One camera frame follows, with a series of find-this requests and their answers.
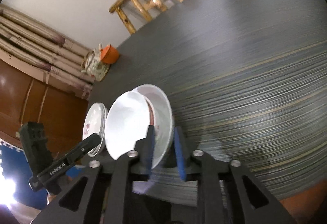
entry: stacked plate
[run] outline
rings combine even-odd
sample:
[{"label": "stacked plate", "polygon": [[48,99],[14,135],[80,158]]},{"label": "stacked plate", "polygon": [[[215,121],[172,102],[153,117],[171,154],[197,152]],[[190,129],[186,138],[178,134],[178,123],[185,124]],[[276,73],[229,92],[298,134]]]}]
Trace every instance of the stacked plate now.
[{"label": "stacked plate", "polygon": [[101,144],[93,148],[88,155],[94,157],[104,149],[104,130],[108,110],[102,103],[94,103],[89,109],[83,127],[83,140],[93,133],[101,137]]},{"label": "stacked plate", "polygon": [[166,94],[157,86],[142,85],[117,98],[105,123],[106,147],[113,159],[133,150],[137,140],[155,126],[152,168],[163,159],[173,139],[174,119]]}]

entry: orange cup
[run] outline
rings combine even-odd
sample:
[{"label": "orange cup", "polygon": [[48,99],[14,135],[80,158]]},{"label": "orange cup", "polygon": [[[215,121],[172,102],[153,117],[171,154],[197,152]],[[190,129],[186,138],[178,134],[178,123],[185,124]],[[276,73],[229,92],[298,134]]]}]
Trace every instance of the orange cup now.
[{"label": "orange cup", "polygon": [[119,52],[115,47],[107,45],[101,50],[100,60],[107,64],[115,63],[119,58]]}]

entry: silver bolt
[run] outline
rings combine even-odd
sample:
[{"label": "silver bolt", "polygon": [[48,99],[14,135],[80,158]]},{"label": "silver bolt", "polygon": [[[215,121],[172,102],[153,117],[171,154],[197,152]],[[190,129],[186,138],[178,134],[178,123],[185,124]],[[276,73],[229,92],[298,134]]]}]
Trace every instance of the silver bolt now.
[{"label": "silver bolt", "polygon": [[100,166],[100,162],[99,162],[98,160],[91,160],[91,161],[89,162],[89,166],[90,166],[91,168],[97,168],[97,167]]},{"label": "silver bolt", "polygon": [[241,166],[241,162],[239,162],[238,160],[232,160],[231,165],[233,167],[239,167],[239,166]]},{"label": "silver bolt", "polygon": [[137,157],[137,155],[138,155],[138,152],[136,151],[136,150],[131,150],[131,151],[129,151],[129,152],[127,152],[127,155],[129,156],[129,157]]},{"label": "silver bolt", "polygon": [[203,151],[202,151],[202,150],[194,150],[194,151],[193,151],[193,155],[194,155],[195,157],[203,156]]}]

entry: gray striped table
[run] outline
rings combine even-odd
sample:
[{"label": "gray striped table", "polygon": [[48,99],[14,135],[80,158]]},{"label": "gray striped table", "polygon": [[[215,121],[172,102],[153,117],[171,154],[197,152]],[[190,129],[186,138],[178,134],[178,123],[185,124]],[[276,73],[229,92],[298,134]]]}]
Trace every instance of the gray striped table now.
[{"label": "gray striped table", "polygon": [[[186,0],[131,35],[119,52],[89,106],[110,108],[123,92],[154,84],[200,149],[240,160],[277,198],[326,177],[324,0]],[[196,203],[195,183],[181,182],[176,169],[157,168],[135,190]]]}]

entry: beige curtain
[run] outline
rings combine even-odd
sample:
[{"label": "beige curtain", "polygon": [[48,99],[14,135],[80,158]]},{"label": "beige curtain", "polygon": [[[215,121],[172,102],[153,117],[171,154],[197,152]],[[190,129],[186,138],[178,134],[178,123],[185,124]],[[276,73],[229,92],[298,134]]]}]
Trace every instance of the beige curtain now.
[{"label": "beige curtain", "polygon": [[88,99],[94,78],[81,72],[89,49],[0,4],[0,59],[50,86]]}]

